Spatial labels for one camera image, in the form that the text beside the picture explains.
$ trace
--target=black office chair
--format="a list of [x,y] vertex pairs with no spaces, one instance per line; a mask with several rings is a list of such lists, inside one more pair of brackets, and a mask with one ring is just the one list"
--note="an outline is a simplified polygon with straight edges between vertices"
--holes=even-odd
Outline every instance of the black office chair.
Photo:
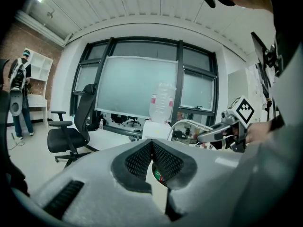
[[78,130],[75,128],[67,128],[72,125],[72,121],[63,121],[62,114],[65,111],[51,111],[53,114],[58,114],[60,121],[51,121],[49,126],[60,127],[60,129],[53,129],[48,132],[47,146],[50,152],[58,153],[70,150],[69,155],[55,156],[55,161],[58,159],[68,159],[65,167],[69,166],[73,161],[85,156],[89,153],[78,154],[77,148],[86,146],[89,142],[89,133],[86,128],[86,119],[93,107],[95,94],[97,91],[96,84],[88,84],[85,86],[84,95],[75,114],[74,123]]
[[118,125],[121,124],[124,127],[125,127],[125,125],[123,123],[128,120],[127,116],[125,116],[125,115],[118,115],[118,114],[114,114],[114,113],[112,113],[112,115],[110,116],[110,118],[112,119],[112,122],[115,122]]
[[136,117],[131,117],[131,116],[129,116],[129,118],[130,118],[132,121],[126,122],[127,124],[128,124],[128,123],[133,123],[133,124],[132,124],[132,127],[134,126],[135,123],[141,126],[140,122],[137,121],[138,118],[136,118]]

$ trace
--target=backpack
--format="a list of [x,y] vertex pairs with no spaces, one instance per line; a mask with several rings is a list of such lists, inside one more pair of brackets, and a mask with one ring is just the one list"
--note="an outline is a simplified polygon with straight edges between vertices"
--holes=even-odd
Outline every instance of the backpack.
[[10,77],[10,88],[15,90],[22,90],[25,85],[27,70],[26,67],[29,66],[27,61],[25,64],[22,63],[21,58],[17,59],[17,63]]

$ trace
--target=window frame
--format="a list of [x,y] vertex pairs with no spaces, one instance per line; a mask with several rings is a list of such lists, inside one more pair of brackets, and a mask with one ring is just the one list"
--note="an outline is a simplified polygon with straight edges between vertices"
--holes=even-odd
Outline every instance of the window frame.
[[[191,45],[188,43],[184,43],[182,40],[176,41],[171,39],[165,39],[165,38],[158,38],[158,37],[145,37],[145,36],[132,36],[132,37],[119,37],[119,38],[109,38],[102,41],[97,41],[94,43],[87,44],[82,56],[80,58],[80,61],[77,66],[77,70],[74,76],[74,81],[72,85],[71,90],[71,100],[70,100],[70,116],[74,115],[77,111],[77,102],[78,102],[78,96],[81,96],[84,94],[84,92],[79,92],[75,90],[78,75],[81,69],[81,66],[88,65],[88,64],[96,64],[98,65],[98,70],[95,76],[94,83],[97,84],[97,87],[99,86],[99,80],[101,77],[101,73],[103,70],[103,66],[106,60],[107,56],[111,56],[114,52],[115,46],[118,42],[128,42],[128,41],[138,41],[138,42],[150,42],[150,43],[161,43],[161,44],[171,44],[176,46],[177,50],[177,57],[176,61],[178,61],[178,68],[177,68],[177,90],[174,100],[174,105],[172,109],[172,118],[171,118],[171,124],[173,125],[177,121],[177,113],[183,112],[183,113],[192,113],[192,114],[200,114],[200,115],[206,115],[207,116],[207,126],[213,125],[216,118],[217,113],[217,107],[218,107],[218,88],[219,88],[219,80],[218,80],[218,68],[217,68],[217,62],[216,62],[216,55],[214,52],[207,51],[203,48],[200,48],[195,45]],[[95,59],[87,59],[89,57],[89,53],[92,50],[94,46],[106,44],[106,49],[103,52],[102,57],[95,58]],[[184,48],[190,49],[193,51],[197,51],[199,53],[205,54],[209,57],[209,63],[210,63],[210,71],[207,71],[205,69],[197,68],[191,65],[183,64],[183,50]],[[183,76],[184,76],[184,70],[190,70],[193,72],[198,72],[199,74],[202,74],[204,76],[208,76],[214,79],[214,94],[213,94],[213,101],[212,101],[212,110],[203,110],[203,109],[193,109],[193,108],[186,108],[181,107],[181,97],[182,97],[182,88],[183,88]],[[99,115],[98,111],[95,111],[95,107],[93,107],[92,112],[90,112],[90,123],[94,122]],[[121,133],[120,129],[116,129],[113,127],[107,127],[105,126],[104,129]],[[129,135],[130,132],[125,130],[125,135]]]

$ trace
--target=man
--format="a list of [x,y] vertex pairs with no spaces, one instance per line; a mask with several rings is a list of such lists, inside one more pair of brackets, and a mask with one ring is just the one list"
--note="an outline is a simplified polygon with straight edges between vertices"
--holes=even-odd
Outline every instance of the man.
[[[25,50],[23,52],[22,57],[21,57],[21,61],[22,61],[23,65],[25,65],[25,63],[27,62],[29,55],[30,55],[30,53],[28,50]],[[9,70],[9,78],[11,77],[11,74],[12,74],[15,66],[17,65],[17,63],[18,63],[17,59],[14,60],[14,62],[12,63],[10,70]],[[22,89],[22,98],[23,98],[22,114],[24,117],[25,124],[27,125],[27,130],[29,132],[29,135],[33,136],[34,130],[33,130],[32,122],[30,121],[28,100],[27,100],[27,84],[29,84],[29,78],[32,76],[31,65],[29,64],[28,66],[26,66],[25,70],[26,70],[26,83]],[[23,139],[23,136],[22,136],[22,129],[21,129],[21,125],[20,125],[19,116],[13,116],[13,121],[14,121],[14,125],[15,125],[16,136],[19,140],[21,140],[21,139]]]
[[[276,47],[279,60],[280,73],[286,68],[294,55],[299,43],[302,41],[302,24],[294,11],[301,9],[301,0],[219,0],[227,6],[235,4],[250,9],[265,9],[274,14],[276,28]],[[270,132],[282,127],[281,116],[273,121],[254,123],[248,129],[246,143],[263,141]]]

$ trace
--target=jeans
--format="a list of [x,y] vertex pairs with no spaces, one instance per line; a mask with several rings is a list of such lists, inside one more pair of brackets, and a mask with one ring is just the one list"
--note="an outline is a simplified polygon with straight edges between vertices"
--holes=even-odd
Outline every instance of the jeans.
[[[32,122],[30,121],[28,100],[27,100],[26,96],[23,97],[22,114],[23,114],[23,117],[24,117],[25,124],[27,125],[28,132],[30,134],[33,133],[34,130],[33,130]],[[15,125],[16,136],[21,137],[22,136],[22,129],[21,129],[21,125],[20,125],[19,116],[13,116],[13,121],[14,121],[14,125]]]

